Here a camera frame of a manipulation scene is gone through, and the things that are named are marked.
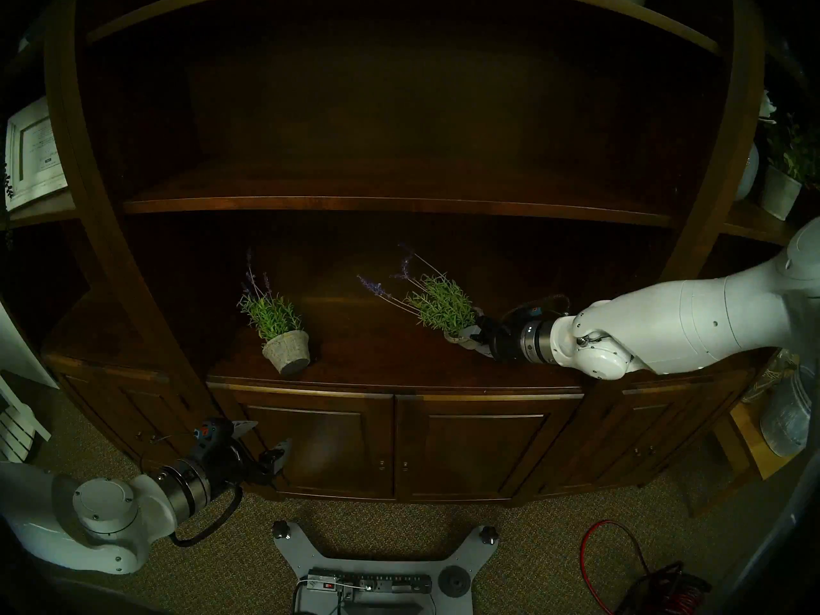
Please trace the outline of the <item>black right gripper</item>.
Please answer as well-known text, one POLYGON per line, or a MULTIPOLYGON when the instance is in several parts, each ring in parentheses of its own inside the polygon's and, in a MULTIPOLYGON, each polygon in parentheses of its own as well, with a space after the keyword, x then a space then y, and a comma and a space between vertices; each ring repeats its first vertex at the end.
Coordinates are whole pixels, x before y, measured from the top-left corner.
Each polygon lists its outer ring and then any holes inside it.
POLYGON ((522 349, 522 322, 500 322, 492 317, 477 317, 473 326, 473 337, 484 337, 485 344, 467 339, 467 349, 501 363, 526 363, 527 356, 522 349))

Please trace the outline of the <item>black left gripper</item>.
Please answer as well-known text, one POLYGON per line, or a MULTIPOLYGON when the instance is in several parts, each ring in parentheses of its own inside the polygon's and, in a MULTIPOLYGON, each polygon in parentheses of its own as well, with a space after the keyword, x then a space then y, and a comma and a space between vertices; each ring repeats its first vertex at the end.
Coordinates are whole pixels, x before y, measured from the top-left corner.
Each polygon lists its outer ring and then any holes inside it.
MULTIPOLYGON (((256 421, 232 421, 232 438, 242 438, 257 425, 256 421)), ((259 465, 239 440, 229 440, 210 448, 205 454, 205 474, 211 494, 222 494, 231 485, 265 485, 266 477, 276 478, 281 474, 290 457, 292 444, 292 439, 286 438, 274 448, 262 452, 259 465)))

